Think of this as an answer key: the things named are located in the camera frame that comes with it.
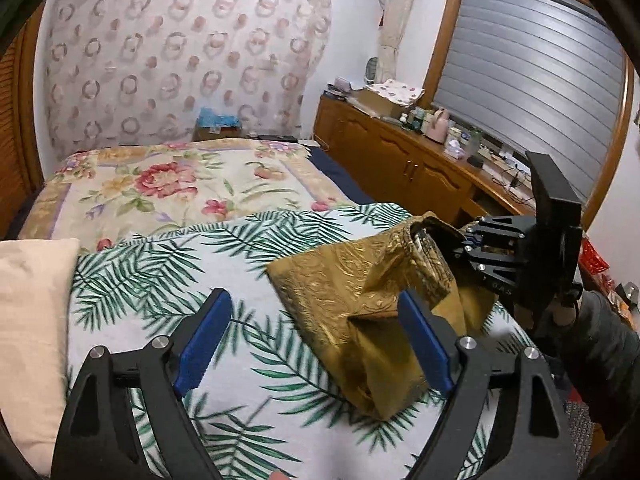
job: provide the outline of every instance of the wall tapestry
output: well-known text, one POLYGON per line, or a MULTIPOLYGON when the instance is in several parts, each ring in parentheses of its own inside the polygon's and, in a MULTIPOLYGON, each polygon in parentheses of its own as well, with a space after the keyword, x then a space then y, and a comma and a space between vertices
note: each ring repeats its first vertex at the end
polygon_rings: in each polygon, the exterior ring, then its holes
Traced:
POLYGON ((200 108, 295 134, 331 0, 57 0, 47 117, 63 158, 191 139, 200 108))

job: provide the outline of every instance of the window blind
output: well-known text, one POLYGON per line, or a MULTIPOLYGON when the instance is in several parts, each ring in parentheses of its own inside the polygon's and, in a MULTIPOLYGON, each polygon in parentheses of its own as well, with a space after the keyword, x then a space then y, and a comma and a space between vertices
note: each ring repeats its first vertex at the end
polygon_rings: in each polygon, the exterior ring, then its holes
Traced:
POLYGON ((585 200, 623 91, 623 50, 575 0, 462 0, 433 103, 518 152, 548 153, 585 200))

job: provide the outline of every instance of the floral bedspread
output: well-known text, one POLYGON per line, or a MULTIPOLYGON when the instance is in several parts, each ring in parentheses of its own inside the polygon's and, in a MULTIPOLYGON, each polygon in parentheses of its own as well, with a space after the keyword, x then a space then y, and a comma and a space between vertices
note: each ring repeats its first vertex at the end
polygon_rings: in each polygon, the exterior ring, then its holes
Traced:
MULTIPOLYGON (((300 479, 401 480, 433 431, 444 399, 428 391, 387 421, 358 413, 300 338, 264 267, 320 244, 377 234, 407 217, 400 206, 385 203, 269 211, 132 237, 82 256, 69 307, 69 383, 93 346, 111 352, 141 348, 156 335, 170 334, 212 288, 226 288, 232 320, 200 387, 184 399, 223 478, 266 480, 280 469, 300 479)), ((519 352, 531 345, 500 304, 482 331, 489 349, 519 352)), ((490 390, 459 480, 481 466, 497 400, 490 390)), ((132 404, 148 462, 164 474, 137 390, 132 404)))
POLYGON ((20 238, 79 238, 82 252, 267 210, 350 204, 300 144, 249 139, 121 146, 70 156, 20 238))

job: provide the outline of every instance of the beige pillow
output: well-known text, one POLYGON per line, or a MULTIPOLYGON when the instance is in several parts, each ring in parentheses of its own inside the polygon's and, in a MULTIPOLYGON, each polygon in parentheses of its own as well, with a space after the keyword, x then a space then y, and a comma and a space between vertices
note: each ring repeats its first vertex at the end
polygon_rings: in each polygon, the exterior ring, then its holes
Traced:
POLYGON ((66 323, 80 242, 0 242, 0 410, 15 445, 51 473, 65 409, 66 323))

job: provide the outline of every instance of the white wall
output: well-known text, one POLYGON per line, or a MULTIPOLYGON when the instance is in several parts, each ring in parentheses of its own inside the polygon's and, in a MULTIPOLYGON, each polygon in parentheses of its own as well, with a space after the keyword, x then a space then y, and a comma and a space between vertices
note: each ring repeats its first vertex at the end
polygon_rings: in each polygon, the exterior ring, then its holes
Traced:
POLYGON ((447 0, 414 0, 398 50, 396 79, 422 87, 447 0))
POLYGON ((38 41, 36 43, 36 54, 33 60, 33 123, 36 129, 36 143, 38 145, 38 155, 44 178, 50 177, 59 167, 56 154, 51 146, 49 137, 49 125, 45 113, 47 96, 44 81, 44 69, 46 58, 49 54, 47 49, 47 34, 51 23, 52 13, 56 6, 56 0, 47 0, 42 11, 40 30, 38 31, 38 41))
POLYGON ((640 103, 637 73, 635 80, 632 121, 618 170, 588 234, 617 283, 640 284, 640 135, 633 123, 640 103))
POLYGON ((331 0, 329 43, 314 74, 306 82, 300 110, 300 137, 310 139, 320 96, 337 76, 364 85, 364 71, 378 50, 378 23, 382 8, 378 0, 331 0))

